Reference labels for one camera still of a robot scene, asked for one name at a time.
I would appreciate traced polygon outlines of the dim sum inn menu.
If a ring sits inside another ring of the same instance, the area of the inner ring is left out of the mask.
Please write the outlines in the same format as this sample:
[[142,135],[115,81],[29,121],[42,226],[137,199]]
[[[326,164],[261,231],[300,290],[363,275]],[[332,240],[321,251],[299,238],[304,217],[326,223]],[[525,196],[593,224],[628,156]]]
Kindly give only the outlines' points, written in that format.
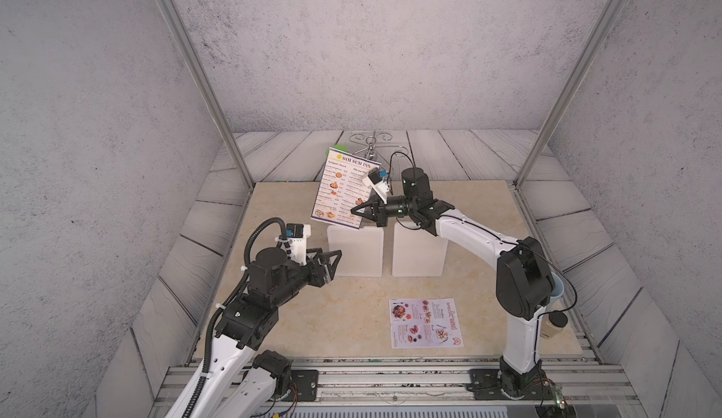
[[312,220],[359,229],[362,218],[355,216],[351,209],[370,199],[372,187],[367,186],[364,179],[379,167],[377,162],[329,148],[311,209]]

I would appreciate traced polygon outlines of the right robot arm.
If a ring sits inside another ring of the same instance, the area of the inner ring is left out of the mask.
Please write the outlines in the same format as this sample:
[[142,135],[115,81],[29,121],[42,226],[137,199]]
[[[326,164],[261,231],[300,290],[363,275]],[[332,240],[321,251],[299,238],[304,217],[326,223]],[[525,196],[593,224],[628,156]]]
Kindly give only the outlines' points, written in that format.
[[520,400],[543,382],[539,344],[543,317],[553,302],[558,282],[537,239],[511,241],[475,222],[454,205],[437,199],[423,169],[402,172],[402,194],[394,195],[385,170],[362,175],[370,198],[351,209],[353,216],[385,227],[391,218],[411,219],[420,230],[443,237],[475,254],[494,268],[496,299],[508,316],[506,346],[499,361],[500,391]]

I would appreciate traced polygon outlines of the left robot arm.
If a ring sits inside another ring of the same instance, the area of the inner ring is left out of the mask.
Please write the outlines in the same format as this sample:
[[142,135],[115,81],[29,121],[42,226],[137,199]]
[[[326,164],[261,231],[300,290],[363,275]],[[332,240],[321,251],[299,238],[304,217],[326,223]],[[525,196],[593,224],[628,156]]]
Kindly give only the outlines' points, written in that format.
[[218,308],[206,331],[202,365],[176,399],[168,417],[251,417],[291,388],[291,361],[261,344],[279,320],[279,309],[306,286],[334,280],[342,251],[306,252],[301,264],[282,248],[261,250],[246,265],[247,288]]

